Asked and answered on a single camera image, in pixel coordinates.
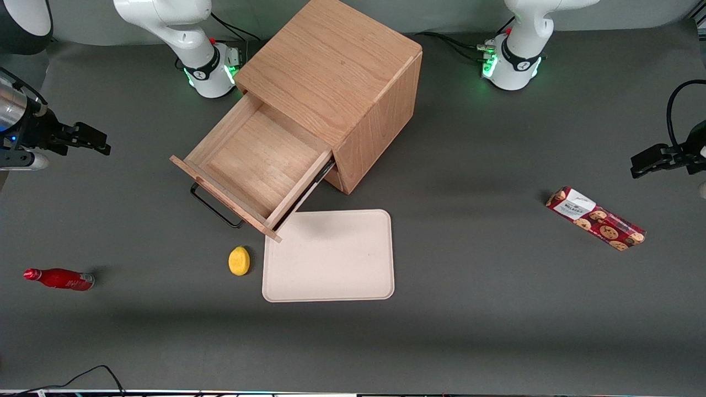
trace red bottle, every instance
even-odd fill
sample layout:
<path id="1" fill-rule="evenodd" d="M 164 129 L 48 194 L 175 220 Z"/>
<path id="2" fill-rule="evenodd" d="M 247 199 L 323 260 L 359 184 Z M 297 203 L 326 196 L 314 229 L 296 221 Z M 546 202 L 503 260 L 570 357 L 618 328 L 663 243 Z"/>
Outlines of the red bottle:
<path id="1" fill-rule="evenodd" d="M 74 291 L 89 290 L 95 282 L 91 273 L 79 273 L 60 268 L 47 270 L 27 269 L 24 276 L 27 280 L 39 281 L 47 287 Z"/>

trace cookie box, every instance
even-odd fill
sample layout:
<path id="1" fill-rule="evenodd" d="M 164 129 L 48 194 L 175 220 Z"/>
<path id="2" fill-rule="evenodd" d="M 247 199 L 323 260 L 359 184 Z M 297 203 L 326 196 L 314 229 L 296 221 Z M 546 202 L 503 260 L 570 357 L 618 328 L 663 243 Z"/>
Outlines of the cookie box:
<path id="1" fill-rule="evenodd" d="M 546 206 L 618 251 L 625 251 L 645 241 L 643 229 L 598 206 L 569 186 L 557 191 Z"/>

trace cable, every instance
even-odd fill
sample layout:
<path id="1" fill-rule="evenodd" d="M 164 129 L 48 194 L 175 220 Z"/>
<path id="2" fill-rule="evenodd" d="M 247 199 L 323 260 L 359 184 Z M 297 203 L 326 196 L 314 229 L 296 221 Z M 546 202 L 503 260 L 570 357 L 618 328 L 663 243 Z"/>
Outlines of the cable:
<path id="1" fill-rule="evenodd" d="M 118 378 L 115 376 L 115 374 L 113 373 L 113 371 L 111 371 L 110 368 L 108 368 L 108 366 L 107 366 L 107 365 L 104 365 L 104 364 L 96 365 L 95 367 L 89 369 L 88 371 L 81 372 L 80 374 L 78 374 L 78 375 L 76 375 L 75 377 L 71 378 L 71 379 L 70 379 L 68 382 L 66 382 L 65 384 L 60 384 L 60 385 L 59 385 L 59 384 L 50 384 L 50 385 L 46 385 L 46 386 L 35 387 L 35 388 L 33 388 L 33 389 L 28 389 L 28 390 L 25 390 L 25 391 L 20 391 L 20 392 L 18 392 L 18 393 L 4 394 L 3 396 L 6 396 L 6 397 L 15 397 L 15 396 L 22 396 L 23 394 L 27 394 L 27 393 L 32 393 L 33 391 L 43 390 L 43 389 L 61 389 L 62 387 L 67 387 L 68 385 L 71 384 L 71 382 L 77 380 L 78 378 L 82 377 L 83 375 L 86 375 L 87 373 L 93 371 L 94 369 L 98 369 L 98 368 L 105 368 L 105 370 L 108 371 L 108 373 L 110 374 L 110 376 L 113 377 L 113 380 L 115 381 L 115 384 L 118 386 L 118 390 L 120 390 L 120 396 L 121 396 L 121 397 L 125 397 L 125 389 L 123 388 L 123 385 L 120 384 L 120 381 L 119 381 Z"/>
<path id="2" fill-rule="evenodd" d="M 508 27 L 508 25 L 510 25 L 514 20 L 515 20 L 515 16 L 513 16 L 512 18 L 510 18 L 510 20 L 508 20 L 508 22 L 505 22 L 505 25 L 503 25 L 502 28 L 498 29 L 498 31 L 495 32 L 495 34 L 496 34 L 496 35 L 501 34 L 501 33 L 503 32 L 503 30 L 504 30 L 506 27 Z"/>
<path id="3" fill-rule="evenodd" d="M 240 38 L 241 41 L 247 42 L 247 40 L 245 40 L 245 37 L 239 35 L 238 32 L 236 32 L 235 30 L 231 29 L 228 25 L 225 25 L 225 24 L 223 24 L 223 23 L 222 23 L 221 25 L 223 25 L 224 28 L 228 29 L 228 31 L 230 31 L 231 33 L 233 33 L 234 35 L 236 35 L 238 38 Z"/>
<path id="4" fill-rule="evenodd" d="M 676 152 L 679 153 L 679 155 L 681 156 L 682 159 L 684 159 L 685 161 L 691 162 L 693 164 L 693 160 L 688 159 L 684 155 L 684 150 L 681 150 L 681 146 L 676 142 L 676 138 L 674 137 L 674 126 L 672 126 L 672 123 L 671 123 L 671 108 L 674 106 L 674 99 L 676 98 L 676 95 L 679 94 L 679 91 L 681 91 L 684 87 L 686 87 L 687 85 L 692 85 L 692 84 L 706 85 L 706 80 L 685 81 L 684 83 L 680 84 L 679 87 L 674 89 L 674 91 L 669 96 L 669 101 L 666 103 L 666 132 L 669 134 L 669 140 L 671 141 L 671 145 L 672 145 L 673 149 L 675 149 Z"/>
<path id="5" fill-rule="evenodd" d="M 444 43 L 446 43 L 449 47 L 451 47 L 451 49 L 454 50 L 461 57 L 464 57 L 470 61 L 483 61 L 482 58 L 471 57 L 470 55 L 464 53 L 458 47 L 456 47 L 456 46 L 459 46 L 459 47 L 462 47 L 465 49 L 476 49 L 475 46 L 462 43 L 458 40 L 454 40 L 453 38 L 448 37 L 447 35 L 442 35 L 442 34 L 436 33 L 436 32 L 419 32 L 419 33 L 417 33 L 417 35 L 437 37 L 437 38 L 441 39 Z"/>
<path id="6" fill-rule="evenodd" d="M 422 35 L 422 36 L 438 37 L 438 38 L 442 39 L 442 40 L 445 41 L 445 42 L 452 42 L 453 44 L 457 45 L 458 47 L 463 47 L 463 48 L 468 48 L 468 49 L 476 49 L 476 46 L 474 46 L 474 45 L 470 45 L 470 44 L 466 44 L 466 43 L 460 42 L 460 41 L 458 41 L 458 40 L 456 40 L 456 39 L 454 39 L 454 38 L 452 38 L 452 37 L 449 37 L 449 36 L 447 36 L 447 35 L 442 35 L 441 33 L 437 33 L 437 32 L 419 32 L 419 33 L 417 33 L 417 34 L 418 34 L 418 35 Z"/>
<path id="7" fill-rule="evenodd" d="M 35 90 L 31 85 L 25 83 L 24 80 L 15 76 L 14 74 L 10 73 L 9 70 L 5 69 L 2 66 L 0 66 L 0 71 L 2 71 L 3 73 L 5 73 L 7 76 L 9 76 L 10 78 L 12 78 L 15 81 L 15 84 L 13 84 L 13 88 L 18 89 L 17 87 L 15 87 L 16 84 L 19 85 L 19 88 L 26 87 L 29 91 L 32 92 L 32 94 L 34 94 L 37 97 L 38 100 L 40 100 L 40 102 L 42 104 L 48 105 L 47 100 L 44 99 L 44 97 L 42 97 L 42 94 L 40 94 L 39 91 Z"/>
<path id="8" fill-rule="evenodd" d="M 248 36 L 252 36 L 255 40 L 262 41 L 261 38 L 255 36 L 254 34 L 248 32 L 247 30 L 243 30 L 243 29 L 241 29 L 241 28 L 238 28 L 237 26 L 233 26 L 233 25 L 231 25 L 231 24 L 228 23 L 228 22 L 223 22 L 223 20 L 222 20 L 221 18 L 218 18 L 218 17 L 216 16 L 216 14 L 214 14 L 214 13 L 211 13 L 211 16 L 213 17 L 213 19 L 217 20 L 218 23 L 220 23 L 221 25 L 225 26 L 226 28 L 231 27 L 231 28 L 233 28 L 233 29 L 235 29 L 235 30 L 237 30 L 237 31 L 239 31 L 239 32 L 245 33 L 245 34 L 248 35 Z"/>

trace lemon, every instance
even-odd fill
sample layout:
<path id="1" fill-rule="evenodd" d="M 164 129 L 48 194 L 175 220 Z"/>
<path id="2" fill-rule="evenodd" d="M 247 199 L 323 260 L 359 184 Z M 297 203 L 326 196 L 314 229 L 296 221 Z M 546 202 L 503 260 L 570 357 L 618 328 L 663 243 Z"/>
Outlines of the lemon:
<path id="1" fill-rule="evenodd" d="M 245 275 L 250 269 L 250 255 L 245 247 L 236 247 L 228 256 L 228 267 L 234 275 Z"/>

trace white label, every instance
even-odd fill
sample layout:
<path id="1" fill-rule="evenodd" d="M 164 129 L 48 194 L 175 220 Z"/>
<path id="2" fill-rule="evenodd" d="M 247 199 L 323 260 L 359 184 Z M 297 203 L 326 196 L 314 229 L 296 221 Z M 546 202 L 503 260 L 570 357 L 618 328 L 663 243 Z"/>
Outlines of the white label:
<path id="1" fill-rule="evenodd" d="M 566 196 L 566 200 L 554 207 L 554 210 L 561 215 L 577 220 L 593 211 L 593 208 L 596 208 L 596 203 L 593 200 L 571 189 L 569 195 Z"/>

